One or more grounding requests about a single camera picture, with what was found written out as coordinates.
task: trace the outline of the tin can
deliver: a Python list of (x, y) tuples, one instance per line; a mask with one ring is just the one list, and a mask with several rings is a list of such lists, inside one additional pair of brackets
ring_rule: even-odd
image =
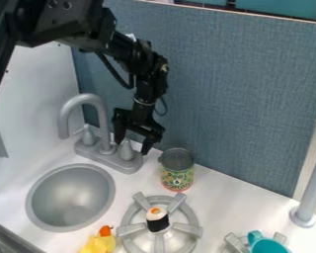
[(171, 148), (158, 158), (162, 185), (173, 192), (187, 190), (194, 182), (195, 159), (184, 148)]

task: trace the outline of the can label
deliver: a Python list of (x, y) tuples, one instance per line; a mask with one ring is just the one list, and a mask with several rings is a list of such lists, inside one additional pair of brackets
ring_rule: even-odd
[(171, 170), (162, 166), (160, 172), (163, 186), (171, 191), (182, 192), (188, 189), (194, 182), (194, 166), (183, 171)]

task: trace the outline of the white countertop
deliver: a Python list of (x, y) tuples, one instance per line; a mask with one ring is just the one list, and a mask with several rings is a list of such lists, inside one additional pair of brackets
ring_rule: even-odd
[[(62, 165), (89, 163), (99, 166), (74, 153), (74, 140), (63, 141), (0, 193), (0, 224), (49, 253), (77, 252), (88, 236), (96, 234), (103, 225), (119, 226), (125, 211), (133, 203), (132, 195), (137, 192), (145, 196), (175, 195), (160, 184), (157, 158), (161, 151), (152, 149), (143, 167), (133, 175), (124, 175), (103, 166), (114, 177), (116, 196), (111, 208), (97, 222), (68, 233), (38, 228), (29, 221), (25, 211), (26, 195), (33, 183), (41, 175)], [(198, 241), (196, 253), (222, 252), (223, 238), (229, 232), (242, 236), (256, 229), (267, 237), (272, 237), (275, 232), (284, 234), (287, 236), (286, 245), (293, 253), (316, 252), (316, 225), (300, 228), (289, 219), (288, 213), (298, 205), (297, 201), (198, 165), (195, 183), (184, 193), (188, 196), (187, 204), (195, 211), (203, 227), (203, 237)], [(125, 251), (119, 245), (116, 252)]]

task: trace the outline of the cable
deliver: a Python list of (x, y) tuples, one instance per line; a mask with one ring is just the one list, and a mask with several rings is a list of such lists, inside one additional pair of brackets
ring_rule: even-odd
[(165, 101), (165, 99), (164, 99), (163, 97), (160, 98), (160, 101), (161, 101), (162, 104), (163, 104), (164, 113), (159, 113), (156, 108), (154, 108), (154, 112), (155, 112), (158, 116), (163, 117), (163, 116), (166, 116), (166, 114), (167, 114), (168, 111), (169, 111), (169, 108), (168, 108), (168, 106), (167, 106), (167, 104), (166, 104), (166, 101)]
[(113, 74), (115, 79), (120, 83), (122, 87), (124, 87), (127, 90), (130, 90), (134, 87), (133, 84), (133, 75), (129, 75), (129, 84), (127, 84), (119, 75), (119, 73), (115, 70), (115, 68), (112, 66), (112, 64), (109, 62), (109, 60), (103, 55), (102, 52), (96, 51), (96, 55), (100, 57), (100, 59), (103, 61), (103, 63), (106, 65), (106, 67), (109, 69), (109, 71)]

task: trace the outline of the faucet handle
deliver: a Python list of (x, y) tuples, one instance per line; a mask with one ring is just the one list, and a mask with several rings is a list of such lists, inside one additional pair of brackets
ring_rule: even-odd
[(125, 138), (122, 141), (119, 149), (120, 149), (119, 156), (121, 160), (130, 161), (134, 158), (134, 151), (132, 149), (131, 142), (128, 138)]
[(82, 142), (85, 146), (92, 146), (96, 143), (96, 135), (95, 133), (91, 130), (89, 125), (84, 125), (84, 130), (83, 130), (83, 136), (82, 136)]

